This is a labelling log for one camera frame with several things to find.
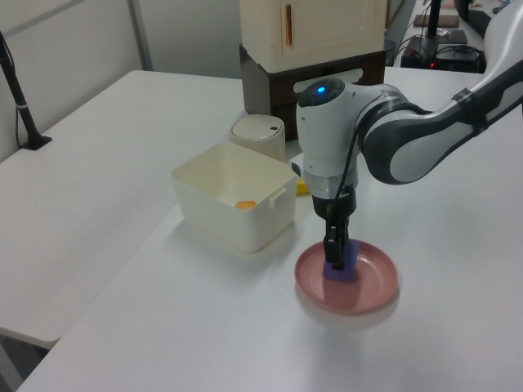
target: orange object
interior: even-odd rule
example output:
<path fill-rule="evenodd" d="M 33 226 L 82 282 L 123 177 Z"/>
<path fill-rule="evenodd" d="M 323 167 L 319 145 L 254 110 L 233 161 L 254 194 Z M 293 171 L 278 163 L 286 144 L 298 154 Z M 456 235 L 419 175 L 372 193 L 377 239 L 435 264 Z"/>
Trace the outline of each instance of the orange object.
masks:
<path fill-rule="evenodd" d="M 254 200 L 242 200 L 237 202 L 235 207 L 239 208 L 240 210 L 248 210 L 249 208 L 254 208 L 256 205 L 257 203 Z"/>

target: pink plate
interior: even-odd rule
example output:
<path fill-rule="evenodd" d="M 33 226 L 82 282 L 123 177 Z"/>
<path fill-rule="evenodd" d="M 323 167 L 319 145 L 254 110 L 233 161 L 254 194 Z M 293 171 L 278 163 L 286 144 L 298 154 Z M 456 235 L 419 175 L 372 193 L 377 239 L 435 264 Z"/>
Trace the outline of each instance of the pink plate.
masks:
<path fill-rule="evenodd" d="M 342 314 L 375 310 L 387 303 L 398 286 L 392 260 L 369 243 L 360 244 L 355 280 L 351 283 L 323 277 L 324 245 L 316 243 L 297 259 L 294 276 L 298 286 L 317 305 Z"/>

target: yellow object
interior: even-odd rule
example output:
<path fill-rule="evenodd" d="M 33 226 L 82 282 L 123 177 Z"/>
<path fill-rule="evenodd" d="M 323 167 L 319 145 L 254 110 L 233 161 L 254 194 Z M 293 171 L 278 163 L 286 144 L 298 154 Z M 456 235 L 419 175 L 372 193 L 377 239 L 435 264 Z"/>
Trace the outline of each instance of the yellow object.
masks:
<path fill-rule="evenodd" d="M 254 208 L 256 205 L 257 203 L 254 200 L 242 200 L 241 202 L 237 202 L 235 207 L 240 210 L 248 210 L 249 208 Z"/>
<path fill-rule="evenodd" d="M 307 185 L 305 185 L 305 182 L 303 182 L 301 178 L 297 179 L 296 194 L 309 194 L 309 189 L 307 188 Z"/>

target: purple block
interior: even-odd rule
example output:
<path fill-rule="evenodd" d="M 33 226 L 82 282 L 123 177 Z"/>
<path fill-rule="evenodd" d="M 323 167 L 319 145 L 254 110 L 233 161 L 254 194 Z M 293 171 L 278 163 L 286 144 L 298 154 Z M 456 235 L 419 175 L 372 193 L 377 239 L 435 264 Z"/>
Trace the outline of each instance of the purple block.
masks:
<path fill-rule="evenodd" d="M 360 243 L 349 240 L 343 246 L 343 266 L 344 269 L 333 269 L 327 261 L 324 262 L 324 278 L 339 280 L 350 283 L 354 280 L 356 272 L 356 262 L 358 260 L 358 251 Z"/>

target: white plastic bin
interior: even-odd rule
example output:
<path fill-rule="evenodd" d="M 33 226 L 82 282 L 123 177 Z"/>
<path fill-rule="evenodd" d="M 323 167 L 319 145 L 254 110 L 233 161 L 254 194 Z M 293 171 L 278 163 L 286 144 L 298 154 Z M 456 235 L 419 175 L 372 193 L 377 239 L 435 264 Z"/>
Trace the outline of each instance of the white plastic bin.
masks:
<path fill-rule="evenodd" d="M 297 176 L 289 165 L 222 143 L 172 171 L 185 219 L 246 252 L 274 239 L 294 219 Z M 257 205 L 238 209 L 239 201 Z"/>

